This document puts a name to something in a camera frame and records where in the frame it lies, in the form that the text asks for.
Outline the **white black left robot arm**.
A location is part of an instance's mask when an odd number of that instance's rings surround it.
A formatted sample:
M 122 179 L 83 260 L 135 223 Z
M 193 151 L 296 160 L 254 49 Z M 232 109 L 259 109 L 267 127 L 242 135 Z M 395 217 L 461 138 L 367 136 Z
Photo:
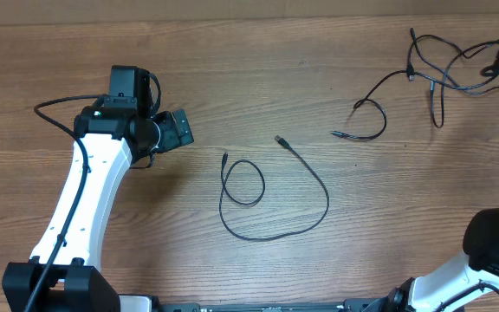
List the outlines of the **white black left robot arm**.
M 193 143 L 185 114 L 161 111 L 157 76 L 114 65 L 109 90 L 61 129 L 73 157 L 53 217 L 25 263 L 9 263 L 2 288 L 13 311 L 159 311 L 155 296 L 120 295 L 101 274 L 107 222 L 126 173 Z

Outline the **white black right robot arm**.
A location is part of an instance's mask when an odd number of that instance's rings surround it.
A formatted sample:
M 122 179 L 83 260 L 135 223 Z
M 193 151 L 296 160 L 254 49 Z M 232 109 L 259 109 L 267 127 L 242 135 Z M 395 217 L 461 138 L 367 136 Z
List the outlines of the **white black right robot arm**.
M 431 81 L 431 95 L 435 84 L 441 86 L 441 98 L 444 88 L 453 88 L 465 93 L 479 87 L 461 87 L 449 77 L 449 70 L 458 58 L 471 58 L 483 49 L 492 45 L 499 45 L 499 39 L 491 42 L 482 42 L 468 49 L 460 49 L 453 42 L 444 39 L 423 35 L 417 37 L 413 28 L 410 29 L 412 45 L 408 51 L 406 75 L 411 81 L 412 76 L 419 75 L 411 63 L 411 51 L 415 48 L 418 56 L 429 66 L 443 74 L 442 80 L 426 78 Z M 447 43 L 457 52 L 457 56 L 450 61 L 445 69 L 436 67 L 427 62 L 419 52 L 418 41 L 427 36 Z M 481 75 L 489 77 L 488 82 L 499 75 L 499 51 L 495 62 L 481 70 Z M 487 93 L 493 87 L 482 91 Z M 478 212 L 470 221 L 464 237 L 463 251 L 448 262 L 426 276 L 412 277 L 401 286 L 394 288 L 386 297 L 369 303 L 363 311 L 464 311 L 464 306 L 480 296 L 494 292 L 499 295 L 499 208 L 487 209 Z

